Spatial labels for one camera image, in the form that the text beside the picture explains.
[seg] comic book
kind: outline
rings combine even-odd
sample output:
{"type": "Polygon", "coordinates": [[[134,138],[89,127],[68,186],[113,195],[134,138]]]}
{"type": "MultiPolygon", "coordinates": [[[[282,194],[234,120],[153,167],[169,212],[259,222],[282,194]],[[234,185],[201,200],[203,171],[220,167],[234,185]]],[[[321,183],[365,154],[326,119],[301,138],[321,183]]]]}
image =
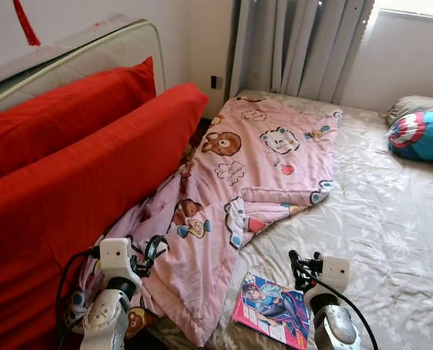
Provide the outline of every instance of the comic book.
{"type": "Polygon", "coordinates": [[[236,300],[233,321],[295,349],[307,349],[309,314],[304,294],[248,272],[236,300]]]}

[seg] red cushion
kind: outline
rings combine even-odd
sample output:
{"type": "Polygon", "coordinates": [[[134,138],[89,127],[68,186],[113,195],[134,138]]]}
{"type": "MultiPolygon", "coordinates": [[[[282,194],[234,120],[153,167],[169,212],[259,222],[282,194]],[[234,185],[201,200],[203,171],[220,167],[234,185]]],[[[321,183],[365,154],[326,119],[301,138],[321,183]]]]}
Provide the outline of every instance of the red cushion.
{"type": "Polygon", "coordinates": [[[0,177],[90,135],[155,97],[152,58],[60,87],[0,113],[0,177]]]}
{"type": "Polygon", "coordinates": [[[0,346],[53,328],[67,260],[177,169],[207,100],[180,85],[0,178],[0,346]]]}

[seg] captain america pillow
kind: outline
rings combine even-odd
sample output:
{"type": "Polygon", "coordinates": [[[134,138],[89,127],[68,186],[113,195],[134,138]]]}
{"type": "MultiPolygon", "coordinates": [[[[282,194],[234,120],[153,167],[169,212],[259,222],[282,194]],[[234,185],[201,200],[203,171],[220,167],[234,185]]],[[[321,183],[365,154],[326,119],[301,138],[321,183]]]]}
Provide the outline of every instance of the captain america pillow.
{"type": "Polygon", "coordinates": [[[433,162],[433,112],[399,118],[388,132],[389,147],[397,155],[433,162]]]}

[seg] red sofa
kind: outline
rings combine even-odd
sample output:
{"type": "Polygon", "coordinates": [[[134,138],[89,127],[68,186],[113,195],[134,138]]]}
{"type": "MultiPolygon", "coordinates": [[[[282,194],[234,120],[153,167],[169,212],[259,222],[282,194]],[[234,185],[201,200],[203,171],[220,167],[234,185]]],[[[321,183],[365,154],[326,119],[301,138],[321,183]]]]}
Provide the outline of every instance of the red sofa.
{"type": "Polygon", "coordinates": [[[51,334],[67,260],[177,169],[207,100],[180,85],[0,177],[0,349],[51,334]]]}

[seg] black cable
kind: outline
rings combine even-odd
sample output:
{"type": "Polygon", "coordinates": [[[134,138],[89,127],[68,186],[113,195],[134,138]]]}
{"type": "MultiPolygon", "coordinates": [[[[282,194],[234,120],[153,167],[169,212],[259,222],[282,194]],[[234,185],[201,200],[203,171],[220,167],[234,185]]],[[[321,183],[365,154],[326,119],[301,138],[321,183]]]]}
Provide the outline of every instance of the black cable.
{"type": "Polygon", "coordinates": [[[315,282],[317,282],[321,286],[327,288],[330,292],[332,292],[337,297],[339,297],[339,298],[343,299],[344,301],[346,301],[346,303],[354,310],[354,312],[356,312],[357,316],[359,316],[359,318],[361,319],[362,323],[364,324],[364,327],[365,327],[367,333],[369,334],[370,341],[372,341],[372,346],[373,346],[374,350],[378,350],[377,341],[375,340],[375,336],[374,336],[374,333],[372,332],[372,329],[370,329],[370,326],[367,323],[365,317],[361,314],[361,311],[353,304],[353,302],[350,301],[345,295],[341,294],[336,289],[332,288],[331,286],[329,286],[328,284],[326,284],[325,282],[323,282],[321,279],[316,278],[314,275],[312,275],[312,273],[309,273],[306,269],[304,269],[304,267],[301,264],[299,264],[298,261],[294,261],[294,263],[297,264],[297,268],[299,268],[308,277],[310,277],[311,279],[313,279],[315,282]]]}
{"type": "Polygon", "coordinates": [[[66,281],[67,274],[69,272],[69,268],[71,267],[72,263],[78,258],[78,257],[86,257],[92,255],[94,257],[100,256],[100,248],[99,246],[94,246],[92,249],[85,250],[83,252],[79,252],[74,254],[66,264],[63,270],[63,275],[61,276],[61,280],[59,281],[58,285],[58,291],[56,292],[56,332],[58,334],[58,341],[61,341],[61,336],[63,334],[63,314],[61,312],[61,294],[63,292],[63,286],[64,282],[66,281]]]}
{"type": "Polygon", "coordinates": [[[64,331],[63,335],[61,336],[61,338],[59,340],[58,350],[63,350],[64,342],[68,338],[68,335],[71,334],[71,331],[74,329],[74,327],[76,327],[80,322],[82,322],[83,319],[84,319],[83,316],[76,319],[74,322],[72,322],[69,325],[69,327],[66,328],[66,330],[64,331]]]}

